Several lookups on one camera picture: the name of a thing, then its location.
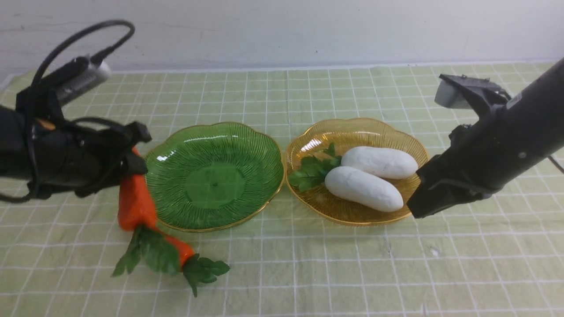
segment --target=grid mat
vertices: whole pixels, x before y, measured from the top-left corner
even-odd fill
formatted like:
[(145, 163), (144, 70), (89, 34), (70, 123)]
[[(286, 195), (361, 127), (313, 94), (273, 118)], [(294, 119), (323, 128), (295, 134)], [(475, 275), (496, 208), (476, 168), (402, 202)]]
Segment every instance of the grid mat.
[[(440, 73), (489, 77), (515, 94), (549, 66), (116, 74), (65, 114), (147, 123), (154, 141), (141, 153), (194, 124), (243, 122), (286, 148), (314, 122), (373, 117), (434, 155), (477, 119), (434, 103)], [(13, 105), (29, 79), (0, 102)], [(27, 191), (9, 180), (0, 189)], [(0, 205), (0, 316), (564, 316), (564, 175), (547, 161), (491, 199), (382, 227), (325, 221), (284, 188), (241, 226), (181, 236), (231, 265), (196, 299), (182, 276), (144, 265), (110, 278), (130, 239), (117, 193)]]

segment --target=green plate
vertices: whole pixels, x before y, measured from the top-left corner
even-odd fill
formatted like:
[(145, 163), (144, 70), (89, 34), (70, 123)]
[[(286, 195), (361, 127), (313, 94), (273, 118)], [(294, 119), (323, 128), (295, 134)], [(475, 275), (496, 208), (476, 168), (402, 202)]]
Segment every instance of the green plate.
[(180, 130), (145, 161), (157, 218), (187, 232), (252, 218), (278, 193), (285, 174), (276, 141), (235, 122)]

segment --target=toy carrot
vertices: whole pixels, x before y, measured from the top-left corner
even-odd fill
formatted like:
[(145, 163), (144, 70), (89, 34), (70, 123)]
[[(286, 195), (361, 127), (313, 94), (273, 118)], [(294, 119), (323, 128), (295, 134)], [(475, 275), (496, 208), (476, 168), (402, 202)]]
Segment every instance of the toy carrot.
[(155, 272), (182, 272), (197, 297), (198, 282), (212, 283), (217, 280), (216, 276), (230, 269), (223, 261), (200, 258), (188, 244), (157, 229), (155, 203), (143, 175), (133, 175), (121, 181), (117, 219), (123, 230), (133, 231), (133, 236), (112, 276), (120, 276), (125, 271), (130, 274), (143, 257)]

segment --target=white vegetable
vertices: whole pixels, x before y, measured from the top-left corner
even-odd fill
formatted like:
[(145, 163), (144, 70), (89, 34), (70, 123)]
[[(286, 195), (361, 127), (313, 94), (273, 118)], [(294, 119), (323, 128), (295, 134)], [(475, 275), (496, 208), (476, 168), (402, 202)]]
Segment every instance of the white vegetable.
[(332, 169), (325, 177), (325, 187), (339, 198), (381, 212), (394, 212), (403, 207), (402, 195), (394, 185), (348, 166)]
[(415, 159), (398, 149), (377, 147), (354, 147), (348, 150), (341, 166), (365, 171), (374, 176), (404, 179), (412, 176), (417, 171)]

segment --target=table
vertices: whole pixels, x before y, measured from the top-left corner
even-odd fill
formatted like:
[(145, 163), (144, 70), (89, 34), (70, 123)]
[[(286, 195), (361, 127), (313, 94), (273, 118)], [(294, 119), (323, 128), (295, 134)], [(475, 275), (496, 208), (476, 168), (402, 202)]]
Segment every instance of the table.
[[(243, 122), (286, 148), (314, 122), (373, 117), (434, 155), (456, 125), (477, 120), (434, 103), (440, 73), (516, 94), (549, 66), (118, 73), (65, 115), (144, 122), (154, 140), (141, 153), (194, 124)], [(29, 81), (16, 77), (0, 102), (13, 105)], [(177, 234), (231, 265), (198, 298), (182, 276), (144, 265), (110, 277), (131, 235), (117, 225), (117, 193), (0, 205), (0, 316), (564, 316), (564, 175), (547, 161), (491, 199), (382, 227), (326, 221), (284, 187), (241, 226)]]

